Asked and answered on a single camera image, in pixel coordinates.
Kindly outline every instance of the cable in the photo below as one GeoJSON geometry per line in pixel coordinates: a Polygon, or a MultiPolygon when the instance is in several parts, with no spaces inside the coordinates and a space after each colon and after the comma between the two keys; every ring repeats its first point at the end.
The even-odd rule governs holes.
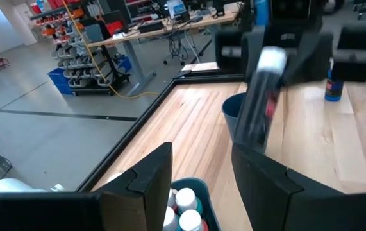
{"type": "Polygon", "coordinates": [[[136,32],[134,32],[134,33],[131,33],[131,34],[125,34],[125,33],[121,33],[121,35],[123,36],[123,38],[127,38],[127,37],[129,37],[129,36],[132,36],[132,35],[135,35],[135,34],[137,34],[139,31],[136,31],[136,32]]]}
{"type": "Polygon", "coordinates": [[[194,50],[194,48],[191,46],[191,44],[190,44],[190,41],[188,41],[188,38],[187,38],[187,30],[185,30],[184,31],[184,36],[185,36],[185,39],[187,40],[187,43],[188,43],[188,45],[190,46],[190,48],[191,48],[191,50],[194,52],[194,54],[195,54],[195,57],[197,58],[197,62],[198,63],[201,63],[201,60],[200,60],[200,58],[198,57],[198,55],[197,55],[197,51],[196,50],[194,50]]]}
{"type": "Polygon", "coordinates": [[[191,41],[193,42],[193,47],[191,47],[191,45],[190,45],[190,42],[188,41],[188,39],[187,39],[187,36],[186,36],[186,39],[187,39],[187,43],[188,43],[188,45],[191,47],[191,49],[193,49],[193,51],[194,51],[194,54],[195,54],[195,57],[197,57],[197,63],[201,63],[201,62],[203,62],[199,57],[198,57],[198,54],[197,54],[197,46],[195,45],[195,42],[194,42],[194,37],[193,37],[193,34],[191,33],[191,41]]]}
{"type": "MultiPolygon", "coordinates": [[[[63,0],[62,1],[63,2],[63,4],[65,5],[65,8],[66,8],[66,10],[67,10],[67,14],[69,14],[69,17],[70,17],[70,20],[72,21],[72,22],[74,22],[74,19],[73,19],[73,16],[72,16],[72,14],[71,14],[71,12],[70,12],[70,10],[69,10],[69,7],[67,7],[67,4],[66,4],[66,1],[65,0],[63,0]]],[[[87,50],[87,52],[88,52],[88,54],[90,55],[90,57],[91,57],[91,59],[92,59],[92,62],[93,62],[93,65],[96,67],[96,69],[97,69],[97,71],[99,72],[99,74],[101,75],[101,77],[103,78],[103,80],[104,81],[106,81],[106,77],[104,77],[104,74],[101,72],[101,69],[100,69],[100,67],[96,64],[96,61],[94,60],[94,57],[93,57],[93,55],[92,55],[92,52],[91,52],[91,50],[90,50],[90,48],[87,46],[87,44],[86,44],[86,40],[85,40],[85,38],[83,37],[83,34],[80,32],[80,29],[79,29],[79,27],[78,27],[78,25],[76,24],[76,23],[74,23],[74,27],[76,28],[76,30],[78,31],[78,33],[79,33],[79,35],[80,35],[80,37],[81,37],[81,39],[82,39],[82,41],[85,43],[85,47],[86,47],[86,50],[87,50]]],[[[152,95],[155,95],[155,96],[157,96],[157,95],[159,95],[159,93],[156,93],[156,92],[144,92],[144,93],[141,93],[141,94],[138,94],[138,95],[136,95],[136,96],[122,96],[122,95],[120,95],[111,85],[109,85],[109,88],[110,88],[110,90],[112,90],[113,92],[114,92],[114,94],[116,94],[118,97],[120,97],[120,98],[124,98],[124,99],[134,99],[134,98],[138,98],[138,97],[140,97],[140,96],[144,96],[144,95],[146,95],[146,94],[152,94],[152,95]]]]}
{"type": "Polygon", "coordinates": [[[239,23],[240,30],[252,30],[252,25],[256,20],[256,8],[249,3],[237,3],[237,7],[236,21],[239,23]]]}
{"type": "Polygon", "coordinates": [[[164,27],[164,34],[166,34],[165,38],[169,41],[169,52],[172,57],[177,56],[181,60],[187,60],[188,59],[188,52],[185,49],[185,47],[181,44],[181,38],[180,34],[177,34],[177,39],[174,39],[173,35],[180,31],[181,28],[186,26],[187,24],[191,23],[191,20],[187,21],[186,23],[182,24],[181,26],[178,26],[177,22],[173,22],[172,29],[170,32],[167,31],[167,28],[164,27]]]}

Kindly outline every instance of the blue bin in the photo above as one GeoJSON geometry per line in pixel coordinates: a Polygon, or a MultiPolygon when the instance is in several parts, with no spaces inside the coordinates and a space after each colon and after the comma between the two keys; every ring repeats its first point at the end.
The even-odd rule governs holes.
{"type": "Polygon", "coordinates": [[[47,75],[52,80],[54,85],[57,87],[62,94],[72,94],[72,89],[69,86],[69,81],[63,75],[64,70],[61,68],[56,68],[55,70],[49,72],[47,75]]]}
{"type": "Polygon", "coordinates": [[[49,72],[47,75],[55,85],[68,85],[68,80],[63,76],[63,72],[63,69],[56,68],[55,70],[49,72]]]}
{"type": "Polygon", "coordinates": [[[245,98],[245,93],[236,94],[226,99],[222,104],[222,113],[226,119],[229,136],[234,139],[235,127],[238,122],[238,113],[245,98]]]}
{"type": "Polygon", "coordinates": [[[129,57],[124,56],[121,58],[121,62],[119,64],[119,68],[123,67],[124,68],[124,73],[127,73],[131,70],[131,62],[129,57]]]}
{"type": "Polygon", "coordinates": [[[72,94],[72,88],[69,85],[55,85],[60,93],[72,94]]]}
{"type": "Polygon", "coordinates": [[[198,178],[184,178],[171,183],[172,189],[180,190],[186,187],[191,188],[203,204],[203,219],[207,222],[209,231],[221,231],[205,182],[198,178]]]}

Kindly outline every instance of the storage rack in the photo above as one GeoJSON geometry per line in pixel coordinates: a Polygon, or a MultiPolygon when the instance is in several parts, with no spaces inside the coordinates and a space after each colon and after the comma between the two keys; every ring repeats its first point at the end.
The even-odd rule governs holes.
{"type": "MultiPolygon", "coordinates": [[[[83,38],[88,40],[83,26],[78,22],[79,19],[90,17],[87,7],[79,3],[70,4],[68,7],[72,11],[75,23],[81,28],[83,38]]],[[[44,33],[45,36],[53,37],[56,49],[51,51],[51,58],[58,60],[59,68],[65,69],[63,75],[67,78],[67,83],[75,96],[83,93],[113,95],[110,86],[118,89],[124,80],[129,81],[129,74],[118,73],[113,63],[112,57],[117,53],[116,47],[90,48],[94,60],[104,75],[101,76],[85,47],[88,41],[82,41],[82,36],[79,35],[64,7],[41,13],[31,20],[37,20],[36,25],[49,32],[44,33]]]]}
{"type": "Polygon", "coordinates": [[[132,22],[151,20],[151,0],[123,0],[132,22]]]}

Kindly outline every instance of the concrete floor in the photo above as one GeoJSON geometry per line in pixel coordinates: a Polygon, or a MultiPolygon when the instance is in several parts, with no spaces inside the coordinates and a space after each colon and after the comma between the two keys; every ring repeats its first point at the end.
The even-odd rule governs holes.
{"type": "MultiPolygon", "coordinates": [[[[324,29],[337,35],[342,22],[355,21],[352,6],[324,19],[324,29]]],[[[210,36],[195,35],[199,49],[210,36]]],[[[50,57],[54,46],[41,42],[29,47],[18,47],[0,57],[7,58],[11,66],[0,71],[0,155],[13,164],[7,178],[17,178],[35,188],[48,189],[62,184],[73,191],[104,158],[116,142],[127,132],[133,122],[90,118],[73,118],[64,115],[93,115],[139,117],[156,96],[122,99],[117,96],[62,96],[47,73],[57,66],[50,57]],[[40,115],[42,112],[64,114],[40,115]]],[[[123,46],[117,46],[125,53],[123,46]]],[[[143,71],[157,70],[157,76],[143,90],[161,92],[172,77],[182,68],[179,60],[163,65],[169,54],[167,41],[142,40],[134,43],[143,71]]],[[[189,63],[193,54],[189,53],[189,63]]],[[[201,57],[203,62],[213,61],[209,46],[201,57]]],[[[124,86],[125,94],[132,84],[124,86]]]]}

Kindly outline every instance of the desk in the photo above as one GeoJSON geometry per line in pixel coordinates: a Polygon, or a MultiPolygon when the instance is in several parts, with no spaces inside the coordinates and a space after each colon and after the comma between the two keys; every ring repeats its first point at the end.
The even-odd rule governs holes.
{"type": "MultiPolygon", "coordinates": [[[[212,33],[214,33],[218,30],[218,24],[234,21],[235,17],[237,16],[238,6],[236,3],[231,3],[231,4],[228,4],[227,6],[224,6],[224,9],[226,9],[226,8],[227,9],[235,8],[235,10],[226,10],[225,16],[218,17],[216,19],[213,19],[211,15],[204,16],[203,20],[201,20],[199,22],[187,24],[187,25],[181,27],[180,30],[189,30],[190,28],[200,28],[200,27],[209,26],[210,31],[212,33]]],[[[162,19],[162,21],[163,21],[164,26],[167,28],[167,31],[170,31],[172,29],[172,26],[167,25],[167,22],[165,19],[162,19]]],[[[94,43],[87,45],[88,47],[95,47],[95,46],[103,46],[103,45],[107,45],[107,44],[120,43],[120,42],[122,42],[124,44],[124,49],[126,50],[126,54],[130,59],[131,66],[133,67],[132,71],[134,72],[134,74],[137,78],[137,82],[138,82],[128,92],[129,96],[134,95],[135,93],[139,92],[149,82],[149,80],[153,76],[156,75],[156,73],[154,71],[149,73],[147,76],[143,73],[140,62],[138,61],[138,58],[136,56],[136,53],[135,53],[130,41],[134,40],[134,39],[143,38],[143,37],[151,37],[151,36],[164,34],[164,30],[156,30],[156,31],[148,32],[148,33],[140,33],[135,30],[137,30],[137,26],[135,26],[132,29],[132,31],[127,35],[116,34],[116,35],[113,35],[112,38],[109,38],[105,41],[94,42],[94,43]]]]}
{"type": "MultiPolygon", "coordinates": [[[[332,103],[324,100],[324,84],[281,93],[266,155],[343,193],[366,192],[366,85],[347,83],[341,101],[332,103]]],[[[245,90],[240,82],[176,85],[93,190],[163,142],[172,142],[172,179],[203,179],[222,230],[250,230],[221,112],[226,98],[245,90]]]]}

